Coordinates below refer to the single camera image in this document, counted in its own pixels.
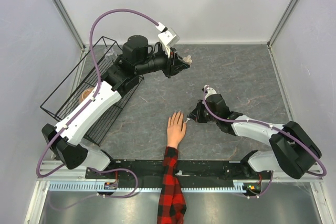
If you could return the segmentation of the nail polish bottle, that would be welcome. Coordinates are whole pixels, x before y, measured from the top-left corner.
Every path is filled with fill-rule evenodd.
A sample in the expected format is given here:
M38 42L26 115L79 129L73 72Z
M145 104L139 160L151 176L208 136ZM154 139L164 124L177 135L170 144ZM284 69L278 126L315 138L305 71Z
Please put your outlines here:
M186 57L183 57L183 61L189 65L192 64L192 56L191 55L188 55Z

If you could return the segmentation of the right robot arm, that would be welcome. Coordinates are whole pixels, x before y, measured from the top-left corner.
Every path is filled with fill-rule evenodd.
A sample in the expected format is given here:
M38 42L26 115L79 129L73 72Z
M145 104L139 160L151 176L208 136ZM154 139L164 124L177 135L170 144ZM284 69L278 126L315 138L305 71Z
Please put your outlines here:
M206 94L187 116L197 123L214 122L219 129L233 136L247 137L270 146L271 150L252 151L240 166L248 179L259 172L283 171L294 179L312 174L311 167L318 163L322 153L304 129L296 122L271 124L232 111L220 94Z

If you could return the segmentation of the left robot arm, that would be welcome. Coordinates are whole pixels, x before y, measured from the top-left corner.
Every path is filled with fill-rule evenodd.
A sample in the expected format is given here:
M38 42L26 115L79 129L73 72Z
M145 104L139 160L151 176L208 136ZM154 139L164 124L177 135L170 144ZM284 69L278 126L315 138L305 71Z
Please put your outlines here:
M107 68L94 89L56 125L46 124L42 134L50 149L68 169L80 165L92 167L103 178L111 178L115 165L98 147L83 142L85 134L113 105L122 100L147 73L161 71L167 78L188 69L191 62L184 60L171 46L134 35L122 46L122 53Z

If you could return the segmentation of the red plaid sleeve forearm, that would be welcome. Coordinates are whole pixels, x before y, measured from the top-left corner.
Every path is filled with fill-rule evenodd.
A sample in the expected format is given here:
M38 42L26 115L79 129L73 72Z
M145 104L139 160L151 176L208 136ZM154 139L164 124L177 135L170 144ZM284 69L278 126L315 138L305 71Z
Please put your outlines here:
M184 223L186 201L176 176L178 150L166 147L162 162L164 173L158 202L157 223Z

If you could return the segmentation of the mannequin hand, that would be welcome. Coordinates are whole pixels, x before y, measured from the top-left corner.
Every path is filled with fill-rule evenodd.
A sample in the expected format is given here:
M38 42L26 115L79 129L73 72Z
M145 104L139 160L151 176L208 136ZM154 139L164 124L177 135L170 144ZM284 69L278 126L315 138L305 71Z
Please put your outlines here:
M174 112L167 124L167 147L177 149L186 133L184 114L181 111Z

